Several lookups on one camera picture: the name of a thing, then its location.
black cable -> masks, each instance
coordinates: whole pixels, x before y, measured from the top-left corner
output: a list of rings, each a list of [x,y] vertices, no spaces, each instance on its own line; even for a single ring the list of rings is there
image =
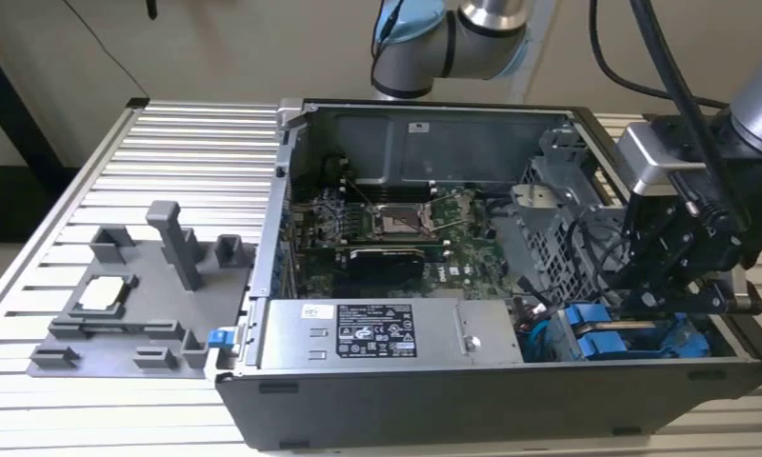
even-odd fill
[[[404,5],[404,0],[397,0],[397,4],[394,5],[394,8],[389,12],[389,16],[385,18],[385,21],[382,23],[382,27],[380,28],[378,44],[377,44],[376,49],[374,49],[374,54],[372,55],[372,65],[369,66],[369,85],[370,86],[372,86],[372,75],[376,73],[376,64],[378,62],[378,59],[381,58],[382,50],[385,49],[385,45],[382,42],[389,37],[389,33],[392,32],[392,28],[394,27],[394,24],[397,24],[397,16],[401,12],[401,6],[402,5]],[[380,1],[378,18],[376,19],[376,27],[377,27],[377,21],[381,19],[381,10],[382,10],[382,0]],[[374,27],[373,27],[372,28],[373,39],[374,39],[374,33],[376,32],[374,32]]]
[[[90,33],[91,37],[95,40],[95,43],[98,44],[98,47],[101,47],[101,50],[103,50],[103,53],[106,54],[106,56],[113,60],[113,62],[115,62],[115,65],[118,65],[118,68],[121,69],[121,71],[123,71],[123,73],[126,73],[126,76],[129,76],[129,79],[131,80],[131,82],[134,83],[135,86],[138,86],[138,89],[141,90],[141,92],[143,93],[145,97],[149,98],[149,93],[143,90],[143,87],[141,86],[141,83],[138,83],[138,80],[135,79],[135,77],[131,75],[131,73],[129,72],[129,70],[126,69],[126,67],[121,64],[121,62],[117,60],[117,58],[113,56],[113,54],[107,51],[106,47],[103,46],[103,43],[101,42],[101,38],[98,38],[98,35],[95,34],[95,32],[93,31],[90,25],[87,24],[87,21],[85,21],[85,18],[81,16],[81,14],[78,13],[78,11],[75,10],[75,8],[70,5],[67,0],[62,0],[62,3],[64,4],[64,6],[67,7],[67,9],[72,12],[72,14],[75,15],[75,17],[78,18],[78,21],[82,23],[82,25],[85,26],[85,29],[87,29],[87,32]]]
[[[600,50],[600,44],[597,40],[597,0],[589,0],[589,14],[588,14],[588,32],[589,32],[589,46],[592,49],[592,57],[595,57],[595,63],[600,68],[600,71],[604,73],[615,84],[624,87],[625,89],[632,90],[633,92],[641,93],[643,95],[648,95],[649,97],[663,98],[665,100],[671,100],[669,95],[663,91],[653,88],[648,88],[647,86],[641,86],[632,81],[623,79],[609,68],[607,65],[607,61],[604,59],[604,54]],[[727,103],[720,102],[718,100],[712,100],[710,98],[695,97],[695,102],[706,107],[723,109],[727,107]]]
[[[372,40],[369,41],[369,55],[372,58],[376,57],[376,29],[378,28],[378,21],[381,19],[381,11],[382,11],[382,3],[384,0],[378,1],[378,13],[376,14],[376,22],[372,24]]]
[[[607,259],[612,256],[612,252],[615,251],[615,249],[619,246],[623,246],[629,240],[625,238],[619,238],[617,240],[615,240],[615,242],[608,245],[603,252],[600,253],[600,257],[597,257],[597,265],[600,266],[600,269],[604,269],[604,264],[607,263]]]
[[[699,113],[694,96],[688,91],[688,86],[686,86],[686,81],[683,81],[683,75],[673,63],[669,47],[660,32],[660,25],[657,24],[651,3],[648,0],[629,0],[629,5],[632,7],[632,13],[635,14],[645,50],[648,51],[651,62],[660,75],[663,86],[671,95],[671,101],[680,112],[683,124],[692,138],[694,149],[706,165],[708,178],[720,196],[722,204],[728,210],[731,223],[735,226],[734,228],[742,232],[748,227],[748,211],[739,197],[739,193],[735,191],[731,176],[724,168],[716,143],[714,142],[714,137],[702,122],[702,114]]]
[[[300,203],[294,205],[296,207],[302,207],[302,208],[324,208],[329,211],[329,214],[332,214],[332,222],[334,223],[334,233],[332,234],[332,236],[329,236],[329,239],[333,239],[336,236],[338,236],[338,233],[341,233],[341,221],[338,221],[338,214],[334,212],[334,209],[332,209],[328,205],[325,205],[324,203]]]

warning symbols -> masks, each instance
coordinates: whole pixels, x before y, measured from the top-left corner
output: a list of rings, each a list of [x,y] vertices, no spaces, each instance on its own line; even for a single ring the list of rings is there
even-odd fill
[[[336,312],[338,357],[417,356],[410,305],[337,305]]]

